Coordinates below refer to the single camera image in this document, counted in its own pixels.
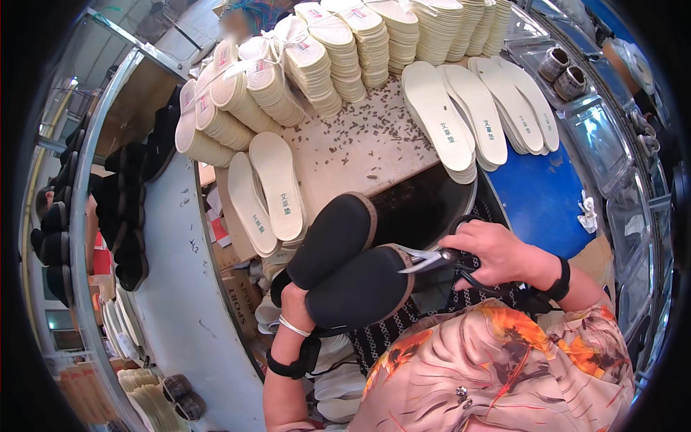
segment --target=cream insole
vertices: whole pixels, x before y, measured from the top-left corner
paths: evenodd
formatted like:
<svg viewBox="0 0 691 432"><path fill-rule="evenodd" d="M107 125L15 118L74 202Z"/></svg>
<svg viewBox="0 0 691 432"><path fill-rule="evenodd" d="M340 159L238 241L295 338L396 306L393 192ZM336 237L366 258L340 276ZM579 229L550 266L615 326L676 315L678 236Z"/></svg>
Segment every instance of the cream insole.
<svg viewBox="0 0 691 432"><path fill-rule="evenodd" d="M258 197L246 153L233 156L228 167L228 194L257 253L270 256L278 245L271 220Z"/></svg>
<svg viewBox="0 0 691 432"><path fill-rule="evenodd" d="M282 241L295 239L303 228L303 211L290 147L275 133L262 132L252 139L249 158L261 179L274 234Z"/></svg>
<svg viewBox="0 0 691 432"><path fill-rule="evenodd" d="M507 112L523 143L532 153L540 153L543 144L540 127L533 109L513 85L509 71L490 59L474 58L478 76Z"/></svg>
<svg viewBox="0 0 691 432"><path fill-rule="evenodd" d="M557 130L556 121L551 107L547 103L547 99L538 88L538 85L533 81L530 75L526 73L520 66L508 62L501 57L495 55L491 58L494 62L500 65L504 70L509 71L509 76L513 80L515 87L523 95L528 102L528 105L533 109L535 117L540 125L542 137L545 141L545 146L550 151L557 151L559 149L559 132Z"/></svg>
<svg viewBox="0 0 691 432"><path fill-rule="evenodd" d="M402 81L406 99L424 124L439 159L453 171L468 169L475 143L466 142L463 128L471 133L455 112L437 70L427 62L415 62L406 67Z"/></svg>
<svg viewBox="0 0 691 432"><path fill-rule="evenodd" d="M448 93L464 109L472 122L474 138L482 156L495 165L507 161L507 142L492 94L471 71L458 65L437 67L444 74Z"/></svg>

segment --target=person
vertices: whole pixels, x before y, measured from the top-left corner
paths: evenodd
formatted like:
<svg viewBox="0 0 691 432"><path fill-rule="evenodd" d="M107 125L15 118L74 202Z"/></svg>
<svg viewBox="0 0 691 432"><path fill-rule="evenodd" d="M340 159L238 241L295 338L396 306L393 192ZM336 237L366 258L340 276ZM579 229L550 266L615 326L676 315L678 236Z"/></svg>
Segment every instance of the person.
<svg viewBox="0 0 691 432"><path fill-rule="evenodd" d="M34 208L36 210L36 216L38 216L39 220L43 219L50 206L53 205L54 198L55 191L53 190L52 186L42 187L36 193ZM89 194L88 196L84 213L86 215L86 238L84 241L86 272L87 274L93 274L93 248L96 244L96 236L98 233L98 216L96 216L96 200L92 194Z"/></svg>
<svg viewBox="0 0 691 432"><path fill-rule="evenodd" d="M523 281L547 291L561 260L520 241L503 225L472 220L439 246L475 254L485 285ZM465 280L456 290L469 289ZM303 332L314 322L307 291L281 294L284 319ZM602 287L570 266L558 302L561 322L543 331L497 299L424 317L370 369L349 431L606 431L634 396L632 365ZM303 336L281 324L271 356L289 365ZM300 380L267 371L263 407L269 432L311 431Z"/></svg>

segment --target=clear plastic tray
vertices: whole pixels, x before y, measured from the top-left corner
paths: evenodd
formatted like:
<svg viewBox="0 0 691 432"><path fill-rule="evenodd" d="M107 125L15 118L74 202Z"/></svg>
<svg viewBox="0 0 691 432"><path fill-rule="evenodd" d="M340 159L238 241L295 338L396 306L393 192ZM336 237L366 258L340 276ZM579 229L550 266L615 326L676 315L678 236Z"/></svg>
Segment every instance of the clear plastic tray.
<svg viewBox="0 0 691 432"><path fill-rule="evenodd" d="M557 92L554 91L554 84L547 81L538 72L540 62L547 53L547 50L553 46L560 47L560 45L557 44L553 39L521 39L516 41L507 41L506 45L507 51L516 60L516 63L523 67L523 69L525 69L525 71L533 77L535 82L538 83L542 94L545 95L545 98L550 105L557 110L563 111L569 102L563 100L557 94ZM590 76L588 76L586 71L583 71L583 73L588 80L588 88L585 91L585 94L577 100L581 100L596 94L593 80L590 78Z"/></svg>
<svg viewBox="0 0 691 432"><path fill-rule="evenodd" d="M549 39L549 33L530 17L523 9L511 4L511 18L507 27L505 41L519 39Z"/></svg>
<svg viewBox="0 0 691 432"><path fill-rule="evenodd" d="M614 241L616 275L624 281L636 271L634 258L650 242L650 207L638 169L607 200L607 219Z"/></svg>
<svg viewBox="0 0 691 432"><path fill-rule="evenodd" d="M555 26L559 27L570 40L574 41L574 44L580 48L583 54L586 55L599 55L602 56L603 52L598 47L595 42L593 42L584 32L579 29L574 23L569 19L563 18L553 18L552 22Z"/></svg>
<svg viewBox="0 0 691 432"><path fill-rule="evenodd" d="M650 312L654 276L650 262L651 249L652 245L648 243L641 250L634 262L634 271L626 278L619 292L618 324L626 342L629 342L641 319Z"/></svg>
<svg viewBox="0 0 691 432"><path fill-rule="evenodd" d="M620 127L600 96L568 104L564 119L600 193L609 198L633 160Z"/></svg>
<svg viewBox="0 0 691 432"><path fill-rule="evenodd" d="M606 57L591 61L590 64L598 71L600 77L605 80L621 109L628 111L636 104L624 80L621 79L621 75L619 75Z"/></svg>

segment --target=finger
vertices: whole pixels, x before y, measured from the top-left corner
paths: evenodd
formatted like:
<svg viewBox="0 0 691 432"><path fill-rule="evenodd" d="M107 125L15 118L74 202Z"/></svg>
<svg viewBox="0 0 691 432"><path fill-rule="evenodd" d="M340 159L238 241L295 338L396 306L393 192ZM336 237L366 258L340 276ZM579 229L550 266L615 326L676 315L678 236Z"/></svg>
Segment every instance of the finger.
<svg viewBox="0 0 691 432"><path fill-rule="evenodd" d="M492 278L493 272L490 269L480 267L476 271L471 273L471 276L478 282L484 284L484 285L489 285L492 286L494 285L493 278ZM454 285L453 289L456 291L462 291L462 290L467 290L468 288L471 287L470 282L465 280L463 277L459 279L456 284Z"/></svg>
<svg viewBox="0 0 691 432"><path fill-rule="evenodd" d="M465 233L456 233L453 236L446 236L439 240L439 246L441 247L452 247L453 249L464 250L466 252L474 253L473 251L477 248L478 239L473 236L469 236Z"/></svg>

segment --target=blue surface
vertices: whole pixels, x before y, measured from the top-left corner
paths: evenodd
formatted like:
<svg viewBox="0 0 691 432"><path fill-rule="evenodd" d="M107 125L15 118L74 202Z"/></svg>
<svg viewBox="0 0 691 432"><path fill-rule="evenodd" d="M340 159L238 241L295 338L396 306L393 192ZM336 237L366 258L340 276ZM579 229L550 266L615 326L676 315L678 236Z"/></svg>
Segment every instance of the blue surface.
<svg viewBox="0 0 691 432"><path fill-rule="evenodd" d="M595 238L576 219L583 186L570 162L563 144L547 156L519 155L509 145L507 163L488 173L518 238L566 259Z"/></svg>

